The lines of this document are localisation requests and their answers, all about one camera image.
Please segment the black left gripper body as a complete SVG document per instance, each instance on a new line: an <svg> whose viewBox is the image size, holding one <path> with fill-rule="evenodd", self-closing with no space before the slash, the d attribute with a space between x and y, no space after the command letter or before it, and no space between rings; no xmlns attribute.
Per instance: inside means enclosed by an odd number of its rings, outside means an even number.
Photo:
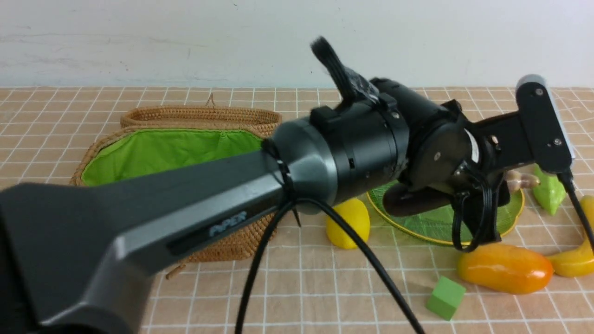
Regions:
<svg viewBox="0 0 594 334"><path fill-rule="evenodd" d="M446 205L454 210L452 241L471 244L501 241L498 207L509 201L502 173L481 170L480 147L460 104L401 100L399 112L409 127L408 165L399 177L399 216L412 216Z"/></svg>

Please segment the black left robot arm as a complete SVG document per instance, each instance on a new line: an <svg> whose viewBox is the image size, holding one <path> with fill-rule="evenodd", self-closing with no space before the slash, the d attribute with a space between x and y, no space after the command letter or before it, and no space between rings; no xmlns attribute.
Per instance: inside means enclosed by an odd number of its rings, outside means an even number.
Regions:
<svg viewBox="0 0 594 334"><path fill-rule="evenodd" d="M323 211L354 238L415 332L424 332L361 237L333 207L392 180L433 188L473 232L466 252L499 241L498 190L517 167L455 101L436 104L344 66L311 45L343 101L282 123L259 150L96 187L21 183L1 192L1 332L136 334L155 273L271 212L236 332L271 233L288 211Z"/></svg>

